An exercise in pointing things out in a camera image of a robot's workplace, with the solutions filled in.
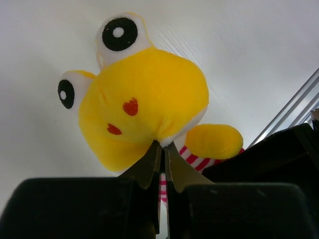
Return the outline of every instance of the black and white eye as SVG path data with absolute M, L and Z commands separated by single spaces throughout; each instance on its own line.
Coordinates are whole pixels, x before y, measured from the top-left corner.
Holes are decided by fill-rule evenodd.
M 120 61 L 152 46 L 144 20 L 133 13 L 108 19 L 96 35 L 100 68 Z
M 79 72 L 64 73 L 58 85 L 59 99 L 64 107 L 77 113 L 91 83 L 92 78 Z

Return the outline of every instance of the white table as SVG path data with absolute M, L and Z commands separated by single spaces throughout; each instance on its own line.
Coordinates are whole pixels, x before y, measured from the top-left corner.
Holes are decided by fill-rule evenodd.
M 317 0 L 0 0 L 0 208 L 26 178 L 108 175 L 56 89 L 66 70 L 98 72 L 94 37 L 109 16 L 143 16 L 158 48 L 199 65 L 203 122 L 235 126 L 247 147 L 318 68 L 318 10 Z

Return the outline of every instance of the yellow plush toy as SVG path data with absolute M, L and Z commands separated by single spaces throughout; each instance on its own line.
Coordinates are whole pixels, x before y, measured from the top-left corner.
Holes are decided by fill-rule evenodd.
M 240 152 L 243 139 L 233 127 L 197 125 L 208 105 L 205 76 L 191 61 L 157 49 L 140 16 L 108 19 L 96 44 L 101 72 L 68 71 L 58 93 L 106 168 L 125 171 L 154 140 L 163 147 L 174 141 L 198 171 Z

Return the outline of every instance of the striped shirt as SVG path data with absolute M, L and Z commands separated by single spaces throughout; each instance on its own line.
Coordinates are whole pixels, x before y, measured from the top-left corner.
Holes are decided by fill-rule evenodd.
M 202 173 L 205 168 L 216 165 L 221 163 L 223 160 L 213 159 L 213 158 L 200 158 L 196 155 L 192 154 L 189 149 L 184 146 L 180 151 L 179 154 L 182 156 L 183 159 L 186 160 L 193 168 L 195 168 L 198 172 Z M 167 203 L 167 194 L 166 194 L 166 180 L 165 174 L 161 175 L 160 179 L 160 198 L 166 205 Z

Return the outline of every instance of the white chin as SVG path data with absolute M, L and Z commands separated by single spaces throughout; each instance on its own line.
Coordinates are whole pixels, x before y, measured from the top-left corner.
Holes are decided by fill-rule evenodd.
M 181 131 L 179 131 L 177 134 L 167 137 L 165 139 L 163 139 L 160 143 L 161 147 L 166 147 L 168 145 L 170 145 L 174 140 L 176 140 L 177 138 L 179 138 L 180 136 L 186 134 L 188 131 L 190 131 L 193 127 L 195 127 L 196 125 L 198 125 L 198 123 L 201 121 L 201 119 L 204 117 L 204 114 L 207 111 L 207 107 L 205 109 L 203 109 L 201 112 L 199 112 L 190 122 L 187 123 L 187 125 L 185 125 Z

